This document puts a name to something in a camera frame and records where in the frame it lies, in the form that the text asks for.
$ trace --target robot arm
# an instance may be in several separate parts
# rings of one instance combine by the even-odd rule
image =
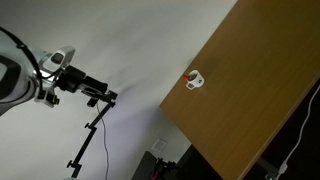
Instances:
[[[114,103],[112,100],[116,99],[117,94],[107,92],[108,84],[86,76],[83,71],[70,65],[75,53],[73,47],[67,46],[55,53],[48,53],[28,46],[27,51],[30,52],[26,54],[25,49],[22,52],[17,48],[17,40],[14,38],[0,31],[0,116],[32,98],[54,107],[59,104],[54,93],[56,87],[71,93],[81,90],[91,98],[87,104],[89,107],[94,107],[98,100]],[[28,59],[30,54],[36,60],[40,78],[37,68]]]

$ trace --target white cup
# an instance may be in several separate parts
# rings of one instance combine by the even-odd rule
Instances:
[[[204,79],[199,73],[198,70],[193,70],[189,73],[190,79],[188,80],[188,83],[186,84],[186,87],[190,90],[193,90],[194,88],[199,88],[204,84]]]

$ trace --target white wall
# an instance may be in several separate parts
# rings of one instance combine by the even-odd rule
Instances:
[[[104,118],[109,179],[126,180],[158,137],[168,146],[154,154],[166,160],[178,161],[190,145],[158,106],[235,1],[0,0],[0,25],[47,51],[74,46],[72,64],[119,93]],[[70,177],[73,169],[65,166],[97,112],[81,93],[57,93],[61,104],[54,109],[30,101],[0,118],[1,180]],[[79,179],[104,179],[100,123],[81,164]]]

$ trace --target wooden table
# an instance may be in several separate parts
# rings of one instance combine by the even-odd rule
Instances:
[[[319,0],[239,0],[161,108],[223,179],[241,179],[319,78]]]

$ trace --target wooden board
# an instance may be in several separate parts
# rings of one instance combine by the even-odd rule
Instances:
[[[241,179],[320,72],[319,0],[239,0],[161,104],[225,180]]]

